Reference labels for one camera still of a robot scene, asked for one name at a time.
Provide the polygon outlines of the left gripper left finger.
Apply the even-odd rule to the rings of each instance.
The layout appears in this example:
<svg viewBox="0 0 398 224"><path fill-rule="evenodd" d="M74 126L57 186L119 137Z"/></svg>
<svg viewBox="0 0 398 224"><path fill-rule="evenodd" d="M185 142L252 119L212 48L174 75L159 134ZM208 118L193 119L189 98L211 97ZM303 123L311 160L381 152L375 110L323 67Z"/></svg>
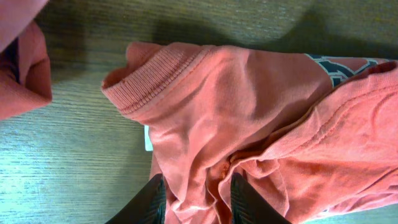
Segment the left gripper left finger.
<svg viewBox="0 0 398 224"><path fill-rule="evenodd" d="M164 224L166 189L162 174L156 174L106 224Z"/></svg>

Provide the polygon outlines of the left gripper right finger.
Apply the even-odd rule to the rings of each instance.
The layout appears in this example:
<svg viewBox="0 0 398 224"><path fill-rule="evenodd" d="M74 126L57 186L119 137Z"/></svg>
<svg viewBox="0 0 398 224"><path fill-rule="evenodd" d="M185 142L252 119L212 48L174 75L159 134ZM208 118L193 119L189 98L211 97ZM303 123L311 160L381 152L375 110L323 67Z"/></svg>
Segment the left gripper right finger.
<svg viewBox="0 0 398 224"><path fill-rule="evenodd" d="M233 224L291 224L241 174L232 175L230 189Z"/></svg>

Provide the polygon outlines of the orange-red t-shirt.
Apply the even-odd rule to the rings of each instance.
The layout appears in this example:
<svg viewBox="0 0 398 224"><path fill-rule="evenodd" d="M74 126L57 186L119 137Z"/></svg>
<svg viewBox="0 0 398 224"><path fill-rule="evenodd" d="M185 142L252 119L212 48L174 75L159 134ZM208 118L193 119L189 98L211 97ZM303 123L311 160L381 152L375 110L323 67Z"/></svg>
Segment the orange-red t-shirt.
<svg viewBox="0 0 398 224"><path fill-rule="evenodd" d="M292 223L397 202L397 62L134 42L102 91L149 128L167 223L229 223L240 173Z"/></svg>

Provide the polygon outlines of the salmon folded shirt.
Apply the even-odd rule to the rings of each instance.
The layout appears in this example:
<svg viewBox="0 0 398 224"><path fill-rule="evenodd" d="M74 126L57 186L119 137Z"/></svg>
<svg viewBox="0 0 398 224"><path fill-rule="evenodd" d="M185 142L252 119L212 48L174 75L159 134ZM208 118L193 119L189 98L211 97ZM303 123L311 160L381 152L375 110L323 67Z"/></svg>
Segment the salmon folded shirt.
<svg viewBox="0 0 398 224"><path fill-rule="evenodd" d="M1 0L1 119L52 101L50 60L34 18L47 0Z"/></svg>

